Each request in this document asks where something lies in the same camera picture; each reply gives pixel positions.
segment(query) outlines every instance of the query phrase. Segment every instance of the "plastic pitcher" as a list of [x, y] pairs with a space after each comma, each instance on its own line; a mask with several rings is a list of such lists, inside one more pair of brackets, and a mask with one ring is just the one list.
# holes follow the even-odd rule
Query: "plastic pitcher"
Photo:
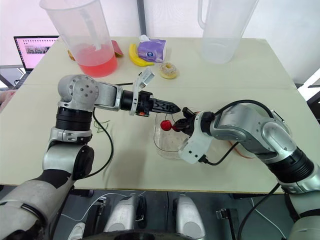
[[99, 0], [41, 0], [40, 7], [46, 10], [86, 75], [100, 78], [117, 68]]
[[198, 23], [203, 29], [201, 54], [215, 64], [229, 62], [242, 38], [258, 0], [210, 0], [203, 22], [198, 0]]

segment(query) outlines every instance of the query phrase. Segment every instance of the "tissue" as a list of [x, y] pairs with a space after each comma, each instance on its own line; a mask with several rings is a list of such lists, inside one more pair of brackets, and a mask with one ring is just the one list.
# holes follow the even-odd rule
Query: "tissue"
[[138, 56], [148, 62], [162, 63], [166, 56], [166, 40], [139, 37]]

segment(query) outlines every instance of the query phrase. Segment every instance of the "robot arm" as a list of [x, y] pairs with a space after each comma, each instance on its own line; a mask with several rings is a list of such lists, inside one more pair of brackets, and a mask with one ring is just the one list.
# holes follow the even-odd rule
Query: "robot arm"
[[297, 147], [275, 111], [263, 116], [241, 104], [218, 114], [193, 113], [187, 108], [182, 111], [185, 118], [172, 127], [190, 136], [179, 148], [182, 159], [191, 164], [207, 163], [205, 154], [213, 138], [242, 144], [271, 170], [286, 193], [289, 211], [296, 215], [289, 239], [320, 239], [319, 166]]
[[44, 229], [54, 219], [76, 180], [92, 170], [94, 150], [88, 146], [94, 107], [130, 115], [149, 112], [172, 114], [180, 109], [173, 103], [152, 98], [139, 91], [153, 77], [147, 68], [133, 91], [97, 82], [86, 75], [69, 75], [58, 84], [55, 126], [51, 129], [42, 162], [43, 173], [17, 186], [0, 200], [0, 239], [42, 239]]

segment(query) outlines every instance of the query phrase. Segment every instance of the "transparent bowl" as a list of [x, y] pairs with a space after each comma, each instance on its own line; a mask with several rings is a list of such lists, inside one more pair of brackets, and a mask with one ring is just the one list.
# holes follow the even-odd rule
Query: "transparent bowl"
[[184, 118], [182, 112], [174, 114], [157, 113], [155, 116], [153, 141], [157, 153], [166, 159], [181, 159], [178, 154], [179, 146], [189, 136], [183, 132], [176, 132], [173, 129], [164, 131], [160, 127], [160, 123], [164, 120], [170, 120], [173, 125], [175, 121]]

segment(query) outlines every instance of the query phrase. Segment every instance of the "yellow banana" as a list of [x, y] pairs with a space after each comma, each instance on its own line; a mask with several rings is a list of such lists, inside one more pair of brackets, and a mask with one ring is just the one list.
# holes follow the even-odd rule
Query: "yellow banana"
[[131, 61], [140, 67], [145, 67], [149, 65], [154, 65], [153, 62], [145, 61], [142, 58], [140, 58], [137, 54], [137, 46], [134, 43], [131, 43], [129, 46], [129, 56]]

